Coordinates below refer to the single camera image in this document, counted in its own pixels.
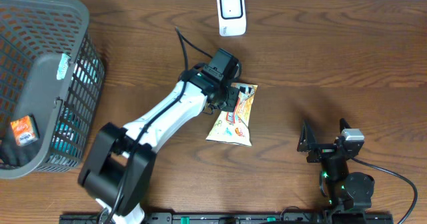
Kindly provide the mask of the mint green wipes pack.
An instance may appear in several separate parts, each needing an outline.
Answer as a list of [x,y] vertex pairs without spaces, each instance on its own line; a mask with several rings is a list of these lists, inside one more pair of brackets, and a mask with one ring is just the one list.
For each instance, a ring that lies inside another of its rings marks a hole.
[[57,80],[63,80],[66,76],[68,67],[69,67],[69,61],[70,61],[70,56],[68,56],[65,53],[61,54],[61,60],[58,64],[58,68],[57,68],[57,74],[56,74],[56,79]]

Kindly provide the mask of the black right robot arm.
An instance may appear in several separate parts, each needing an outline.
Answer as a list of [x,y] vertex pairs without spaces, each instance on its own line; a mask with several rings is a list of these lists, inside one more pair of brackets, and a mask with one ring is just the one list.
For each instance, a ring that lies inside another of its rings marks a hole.
[[361,172],[349,172],[347,161],[355,158],[364,144],[361,130],[351,128],[340,119],[340,134],[333,143],[318,143],[315,133],[307,121],[302,124],[298,152],[307,153],[308,163],[320,163],[322,174],[320,186],[331,205],[340,211],[367,209],[372,206],[374,192],[373,177]]

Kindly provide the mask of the blue mouthwash bottle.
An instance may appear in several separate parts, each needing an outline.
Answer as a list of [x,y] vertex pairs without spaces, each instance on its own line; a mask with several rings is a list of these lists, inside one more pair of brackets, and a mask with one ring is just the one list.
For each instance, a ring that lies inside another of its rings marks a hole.
[[99,61],[80,60],[75,64],[71,84],[55,127],[51,147],[68,155],[80,155],[99,97]]

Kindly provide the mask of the orange tissue pack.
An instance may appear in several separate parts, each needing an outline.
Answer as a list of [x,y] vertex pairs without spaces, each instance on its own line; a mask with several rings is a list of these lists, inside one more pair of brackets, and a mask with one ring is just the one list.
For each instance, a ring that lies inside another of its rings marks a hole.
[[10,122],[13,137],[18,146],[23,147],[39,139],[38,130],[31,115]]

